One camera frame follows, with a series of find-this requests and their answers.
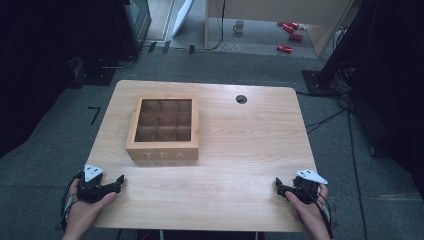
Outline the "white board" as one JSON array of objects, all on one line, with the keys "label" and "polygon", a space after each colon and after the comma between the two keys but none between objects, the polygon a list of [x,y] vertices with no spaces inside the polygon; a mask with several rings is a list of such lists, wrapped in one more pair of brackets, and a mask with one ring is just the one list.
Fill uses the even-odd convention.
[{"label": "white board", "polygon": [[180,10],[178,11],[178,14],[174,23],[174,27],[173,27],[174,32],[179,31],[186,17],[188,16],[188,13],[190,12],[193,4],[194,4],[194,0],[185,0]]}]

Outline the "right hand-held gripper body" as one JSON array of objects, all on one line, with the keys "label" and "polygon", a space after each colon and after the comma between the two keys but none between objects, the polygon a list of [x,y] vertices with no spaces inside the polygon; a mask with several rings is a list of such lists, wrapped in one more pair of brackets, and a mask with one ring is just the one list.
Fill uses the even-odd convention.
[{"label": "right hand-held gripper body", "polygon": [[299,170],[293,179],[295,188],[299,191],[298,198],[305,204],[318,199],[318,187],[328,181],[312,169]]}]

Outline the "black tape corner mark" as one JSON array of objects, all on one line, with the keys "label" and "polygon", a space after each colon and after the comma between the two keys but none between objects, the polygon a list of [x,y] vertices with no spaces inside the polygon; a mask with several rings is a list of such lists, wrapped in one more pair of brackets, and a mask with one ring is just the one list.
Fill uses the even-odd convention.
[{"label": "black tape corner mark", "polygon": [[101,107],[98,107],[98,106],[88,106],[88,109],[89,110],[93,110],[95,112],[94,115],[93,115],[93,118],[92,118],[92,120],[90,122],[90,125],[94,125],[94,123],[95,123],[96,119],[98,118],[98,115],[99,115],[99,113],[101,111]]}]

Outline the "black stand base plate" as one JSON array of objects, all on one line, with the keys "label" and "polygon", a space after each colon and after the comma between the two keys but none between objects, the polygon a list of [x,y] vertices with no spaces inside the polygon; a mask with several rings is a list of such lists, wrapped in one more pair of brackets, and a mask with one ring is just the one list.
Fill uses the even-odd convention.
[{"label": "black stand base plate", "polygon": [[73,81],[75,85],[109,86],[115,70],[103,68],[92,61],[83,61]]}]

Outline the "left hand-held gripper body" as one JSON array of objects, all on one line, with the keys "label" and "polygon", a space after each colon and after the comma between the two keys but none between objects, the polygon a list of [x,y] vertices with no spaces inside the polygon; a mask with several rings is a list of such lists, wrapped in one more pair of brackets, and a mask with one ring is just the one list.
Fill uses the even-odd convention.
[{"label": "left hand-held gripper body", "polygon": [[84,166],[77,185],[77,197],[86,203],[96,203],[107,195],[107,185],[102,185],[104,170],[90,164]]}]

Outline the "black stand with base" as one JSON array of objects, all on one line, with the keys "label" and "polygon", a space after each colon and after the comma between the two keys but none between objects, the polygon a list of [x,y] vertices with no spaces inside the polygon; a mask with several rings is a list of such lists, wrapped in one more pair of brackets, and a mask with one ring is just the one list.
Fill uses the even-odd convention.
[{"label": "black stand with base", "polygon": [[344,37],[322,70],[303,70],[302,76],[310,96],[340,96],[335,89],[336,73],[343,68],[356,67],[368,52],[375,10],[380,0],[362,0]]}]

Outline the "wooden tea box glass lid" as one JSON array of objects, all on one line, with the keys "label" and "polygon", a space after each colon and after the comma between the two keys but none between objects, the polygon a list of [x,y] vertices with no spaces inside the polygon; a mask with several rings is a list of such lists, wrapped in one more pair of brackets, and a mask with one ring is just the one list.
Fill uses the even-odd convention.
[{"label": "wooden tea box glass lid", "polygon": [[131,159],[197,160],[198,108],[195,94],[137,95],[126,141]]}]

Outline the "person's right hand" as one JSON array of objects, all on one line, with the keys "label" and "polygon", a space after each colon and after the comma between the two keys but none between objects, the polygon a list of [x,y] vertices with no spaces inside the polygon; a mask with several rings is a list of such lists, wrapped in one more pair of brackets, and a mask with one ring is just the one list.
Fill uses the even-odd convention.
[{"label": "person's right hand", "polygon": [[311,240],[332,240],[324,218],[315,204],[306,205],[291,193],[286,196],[293,205],[292,216],[303,223]]}]

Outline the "person's left hand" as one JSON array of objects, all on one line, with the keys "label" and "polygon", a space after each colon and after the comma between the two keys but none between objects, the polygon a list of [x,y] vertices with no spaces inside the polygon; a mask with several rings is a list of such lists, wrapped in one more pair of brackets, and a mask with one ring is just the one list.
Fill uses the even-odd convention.
[{"label": "person's left hand", "polygon": [[68,191],[72,197],[72,205],[68,212],[67,226],[62,240],[82,240],[100,212],[117,197],[115,192],[111,192],[96,203],[86,203],[77,197],[78,184],[79,180],[74,180]]}]

